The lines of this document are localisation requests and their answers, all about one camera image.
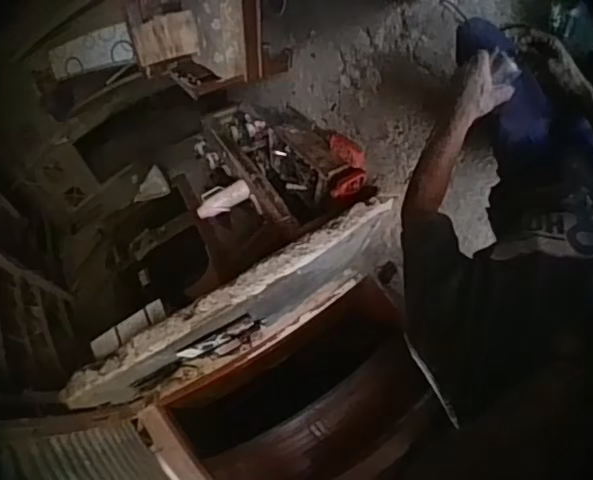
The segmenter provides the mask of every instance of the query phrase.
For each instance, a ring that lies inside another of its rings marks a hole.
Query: white container
[[[202,195],[203,204],[196,213],[200,218],[215,217],[220,213],[229,212],[232,207],[249,200],[251,191],[244,180],[238,180],[229,187],[212,188]]]

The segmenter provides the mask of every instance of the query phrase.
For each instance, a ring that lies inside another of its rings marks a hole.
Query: concrete floor
[[[547,2],[527,0],[456,3],[467,16],[497,24],[534,23],[548,8]],[[371,181],[400,205],[432,123],[449,98],[455,17],[439,0],[289,0],[282,17],[266,17],[266,39],[272,47],[293,49],[293,67],[234,96],[261,105],[288,103],[324,128],[354,138],[367,152]],[[444,204],[468,255],[494,241],[485,208],[497,181],[496,165],[482,143],[468,145]],[[378,261],[400,264],[397,215],[387,232]]]

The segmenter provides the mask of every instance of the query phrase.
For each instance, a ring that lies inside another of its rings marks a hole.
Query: black t-shirt
[[[456,424],[547,365],[566,338],[593,338],[593,192],[547,191],[533,209],[507,208],[505,196],[519,214],[473,258],[444,215],[403,232],[408,341]]]

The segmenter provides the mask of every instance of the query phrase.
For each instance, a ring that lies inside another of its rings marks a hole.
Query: hand
[[[464,110],[472,122],[491,113],[514,95],[515,90],[511,85],[494,86],[492,57],[489,52],[481,50],[464,66],[462,72],[463,86],[457,109]]]
[[[581,95],[584,92],[585,77],[556,37],[531,29],[521,38],[519,47],[524,53],[536,53],[539,60],[545,60],[548,73],[564,93]]]

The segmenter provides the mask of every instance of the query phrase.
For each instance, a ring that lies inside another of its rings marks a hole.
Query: man
[[[464,429],[490,412],[516,421],[516,431],[517,419],[533,425],[548,409],[559,418],[593,412],[593,87],[555,39],[525,40],[565,101],[545,95],[527,70],[511,86],[494,85],[497,52],[511,57],[517,48],[489,22],[461,25],[459,94],[421,154],[402,210],[408,340]],[[467,258],[439,209],[465,137],[483,117],[500,177],[489,208],[497,241]]]

